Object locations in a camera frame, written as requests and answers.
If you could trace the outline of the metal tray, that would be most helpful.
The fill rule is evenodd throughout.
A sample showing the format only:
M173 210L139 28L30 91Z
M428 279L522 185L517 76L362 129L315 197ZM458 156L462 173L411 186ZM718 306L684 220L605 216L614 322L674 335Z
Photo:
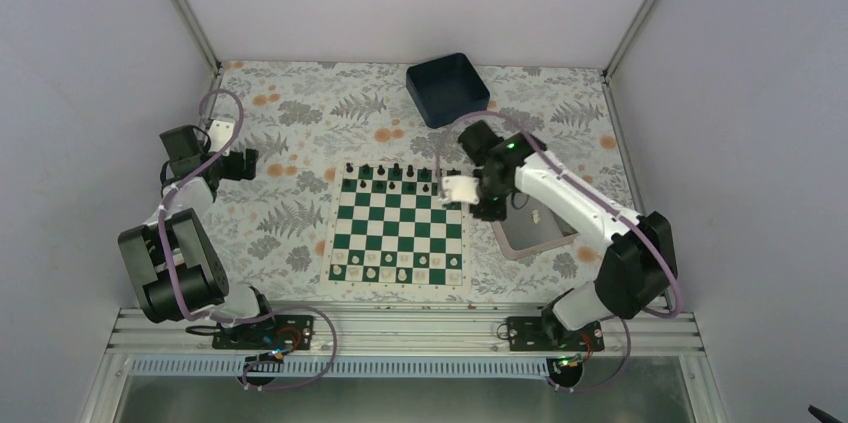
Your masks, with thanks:
M492 223L507 260L517 261L572 243L577 231L538 200L521 196L506 204L506 219Z

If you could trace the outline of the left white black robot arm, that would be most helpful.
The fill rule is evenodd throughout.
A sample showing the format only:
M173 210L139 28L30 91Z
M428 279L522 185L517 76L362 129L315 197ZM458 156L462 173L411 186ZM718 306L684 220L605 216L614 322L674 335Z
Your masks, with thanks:
M217 328L239 324L239 335L255 348L270 345L278 320L267 298L249 285L232 285L222 259L202 226L202 214L217 199L222 181L251 181L258 153L232 151L235 124L183 125L161 133L167 159L160 174L164 199L141 225L117 240L139 307L153 323L178 322L188 313L214 314Z

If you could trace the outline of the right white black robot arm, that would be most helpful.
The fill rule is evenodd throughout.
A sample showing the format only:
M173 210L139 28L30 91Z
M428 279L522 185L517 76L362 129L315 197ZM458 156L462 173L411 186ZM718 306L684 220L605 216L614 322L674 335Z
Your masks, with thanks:
M541 334L549 347L567 349L589 324L629 320L666 290L682 301L672 228L662 214L642 215L603 195L526 131L505 139L477 121L458 143L475 167L463 181L474 218L507 221L516 214L509 200L524 194L604 250L594 280L543 307Z

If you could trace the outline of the green white chess board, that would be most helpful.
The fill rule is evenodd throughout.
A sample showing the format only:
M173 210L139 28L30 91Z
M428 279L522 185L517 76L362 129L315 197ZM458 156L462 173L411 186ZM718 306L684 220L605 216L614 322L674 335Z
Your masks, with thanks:
M347 174L345 166L351 163L354 171ZM469 216L466 209L460 203L443 204L438 196L439 186L435 181L430 169L430 180L421 181L419 172L421 166L398 163L403 169L403 180L392 181L391 170L398 162L341 162L337 166L337 182L331 200L329 212L326 250L324 263L320 273L323 284L342 290L364 290L364 291L389 291L389 292L421 292L424 294L437 294L447 292L464 293L469 290L472 280L471 244L468 231ZM362 179L359 177L359 169L362 165L372 168L372 177ZM384 176L377 175L377 168L382 165L386 169ZM412 165L415 176L406 176L407 167ZM349 179L353 186L349 191L342 190L342 181ZM375 193L372 184L375 181L383 181L386 191ZM417 190L409 194L406 190L408 183L415 183ZM424 193L422 186L429 185L430 193ZM347 257L343 261L335 259L337 251L345 251ZM371 252L380 254L378 262L369 262L368 255ZM387 264L385 256L392 254L394 262ZM346 270L350 258L358 255L361 263L362 280L348 281ZM401 255L409 255L412 265L401 267L399 259ZM416 263L420 257L427 259L426 267L417 267ZM432 268L431 260L436 257L444 263L443 268ZM457 258L459 265L450 268L447 261ZM332 266L341 265L345 268L343 278L332 275ZM375 280L367 280L365 273L368 267L374 267L377 271ZM392 267L394 278L390 281L381 281L380 272L382 267ZM396 282L398 268L406 268L409 274L407 283ZM415 269L444 269L459 270L462 281L459 285L452 286L446 282L444 285L415 284L413 282L413 271Z

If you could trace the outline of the floral patterned table mat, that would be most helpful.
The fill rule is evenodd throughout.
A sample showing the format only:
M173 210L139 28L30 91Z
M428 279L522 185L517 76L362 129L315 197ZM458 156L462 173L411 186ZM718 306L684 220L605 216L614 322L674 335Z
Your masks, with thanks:
M490 91L488 123L501 135L531 131L578 176L623 205L633 197L594 69L481 66ZM326 284L327 227L338 167L378 160L470 167L458 127L428 128L399 64L237 61L222 85L240 97L240 147L259 153L251 181L221 184L203 226L233 284L271 300L380 303L545 303L592 280L601 249L584 237L509 261L490 224L472 220L468 288L360 290Z

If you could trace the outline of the dark blue square bin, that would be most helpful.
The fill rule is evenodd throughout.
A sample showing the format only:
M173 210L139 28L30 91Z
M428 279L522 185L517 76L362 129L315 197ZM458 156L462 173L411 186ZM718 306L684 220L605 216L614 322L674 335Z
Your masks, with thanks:
M410 66L406 88L424 124L444 127L459 117L485 110L491 93L464 53Z

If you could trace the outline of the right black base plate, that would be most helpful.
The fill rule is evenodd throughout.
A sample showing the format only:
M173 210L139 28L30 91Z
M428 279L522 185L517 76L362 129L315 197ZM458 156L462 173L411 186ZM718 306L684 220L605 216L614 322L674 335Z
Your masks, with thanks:
M598 321L575 332L557 327L549 333L543 319L535 316L511 316L505 319L505 337L512 352L603 351L605 342Z

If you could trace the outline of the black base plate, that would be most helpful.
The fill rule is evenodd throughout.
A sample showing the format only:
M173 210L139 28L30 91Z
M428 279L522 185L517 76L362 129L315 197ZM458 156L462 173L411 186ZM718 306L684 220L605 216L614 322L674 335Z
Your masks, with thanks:
M278 315L259 323L220 328L212 336L217 350L309 350L314 318Z
M511 316L505 319L505 337L512 352L603 351L605 342L598 321L575 332L557 327L549 333L543 319L535 316Z

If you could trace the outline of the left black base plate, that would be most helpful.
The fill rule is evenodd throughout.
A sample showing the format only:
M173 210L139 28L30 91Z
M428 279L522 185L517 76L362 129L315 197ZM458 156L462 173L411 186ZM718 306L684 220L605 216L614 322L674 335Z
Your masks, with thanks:
M220 328L212 336L217 350L309 350L314 318L278 315L259 323Z

